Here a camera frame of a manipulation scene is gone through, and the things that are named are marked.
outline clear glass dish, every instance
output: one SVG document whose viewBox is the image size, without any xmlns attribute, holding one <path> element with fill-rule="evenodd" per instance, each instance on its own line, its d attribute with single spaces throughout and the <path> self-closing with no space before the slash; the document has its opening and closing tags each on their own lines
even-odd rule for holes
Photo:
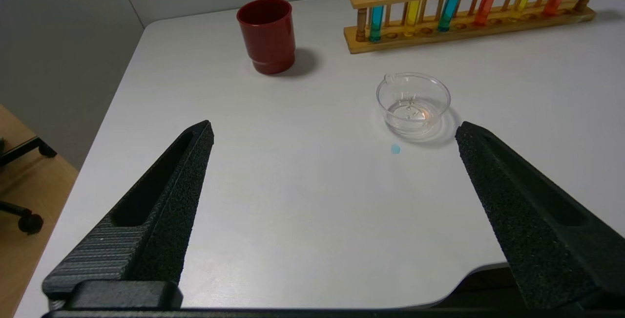
<svg viewBox="0 0 625 318">
<path fill-rule="evenodd" d="M 402 136 L 424 135 L 449 108 L 451 95 L 442 82 L 421 73 L 384 75 L 377 87 L 384 120 Z"/>
</svg>

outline chair leg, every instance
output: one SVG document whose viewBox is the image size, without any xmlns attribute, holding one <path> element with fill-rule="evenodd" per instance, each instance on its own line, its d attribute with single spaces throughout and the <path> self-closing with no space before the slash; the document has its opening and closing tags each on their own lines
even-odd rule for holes
<svg viewBox="0 0 625 318">
<path fill-rule="evenodd" d="M 18 228 L 29 235 L 38 233 L 43 226 L 43 218 L 38 214 L 33 214 L 30 209 L 0 201 L 0 211 L 20 216 Z"/>
<path fill-rule="evenodd" d="M 54 149 L 50 148 L 50 146 L 45 144 L 45 142 L 43 142 L 43 140 L 41 140 L 39 137 L 33 137 L 30 140 L 24 142 L 24 144 L 21 144 L 16 148 L 7 151 L 7 153 L 0 155 L 0 167 L 3 167 L 4 165 L 13 162 L 14 160 L 20 158 L 21 156 L 29 153 L 36 148 L 39 149 L 41 155 L 47 156 L 48 158 L 56 156 L 56 152 L 54 151 Z"/>
</svg>

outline wooden test tube rack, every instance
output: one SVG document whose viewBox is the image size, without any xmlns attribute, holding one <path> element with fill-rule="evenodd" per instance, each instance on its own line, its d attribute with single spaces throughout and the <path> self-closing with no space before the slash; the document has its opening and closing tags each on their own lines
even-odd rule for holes
<svg viewBox="0 0 625 318">
<path fill-rule="evenodd" d="M 509 4 L 510 0 L 507 0 L 503 6 L 493 7 L 489 13 L 487 24 L 480 26 L 474 24 L 477 0 L 473 0 L 469 11 L 458 12 L 456 9 L 449 31 L 439 32 L 437 27 L 443 0 L 438 0 L 439 6 L 436 14 L 425 16 L 423 13 L 425 7 L 422 6 L 415 34 L 413 36 L 405 36 L 405 9 L 406 4 L 411 1 L 413 0 L 350 0 L 353 9 L 357 9 L 357 26 L 346 27 L 343 31 L 350 52 L 352 54 L 364 53 L 425 43 L 462 40 L 464 38 L 496 33 L 572 24 L 592 20 L 595 16 L 595 12 L 587 7 L 589 0 L 562 0 L 558 12 L 553 16 L 543 15 L 543 6 L 546 2 L 537 0 L 536 2 L 529 2 L 521 12 L 521 16 L 516 18 L 512 16 L 513 6 Z M 404 4 L 404 15 L 402 15 L 401 20 L 391 20 L 391 6 L 399 3 Z M 370 14 L 371 9 L 376 6 L 385 6 L 386 16 L 382 24 L 381 39 L 371 42 L 369 40 L 368 13 Z"/>
</svg>

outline teal liquid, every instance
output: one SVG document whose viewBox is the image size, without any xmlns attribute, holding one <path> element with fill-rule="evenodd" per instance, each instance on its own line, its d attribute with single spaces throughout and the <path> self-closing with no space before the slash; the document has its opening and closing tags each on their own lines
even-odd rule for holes
<svg viewBox="0 0 625 318">
<path fill-rule="evenodd" d="M 456 11 L 456 8 L 458 7 L 459 1 L 460 0 L 445 0 L 445 6 L 442 9 L 442 14 L 440 14 L 440 21 L 438 22 L 439 32 L 449 31 L 451 18 L 454 17 L 454 13 Z"/>
<path fill-rule="evenodd" d="M 371 31 L 369 32 L 369 40 L 377 42 L 382 38 L 380 30 L 382 29 L 382 13 L 384 6 L 377 6 L 371 11 Z"/>
</svg>

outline wooden floor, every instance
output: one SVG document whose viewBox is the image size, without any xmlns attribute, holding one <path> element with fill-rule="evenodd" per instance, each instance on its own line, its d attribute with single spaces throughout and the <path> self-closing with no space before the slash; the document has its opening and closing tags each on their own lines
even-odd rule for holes
<svg viewBox="0 0 625 318">
<path fill-rule="evenodd" d="M 5 150 L 34 136 L 0 105 L 0 136 Z M 11 318 L 47 244 L 78 172 L 60 155 L 37 150 L 0 169 L 0 200 L 31 209 L 44 218 L 40 233 L 18 229 L 18 216 L 0 212 L 0 318 Z"/>
</svg>

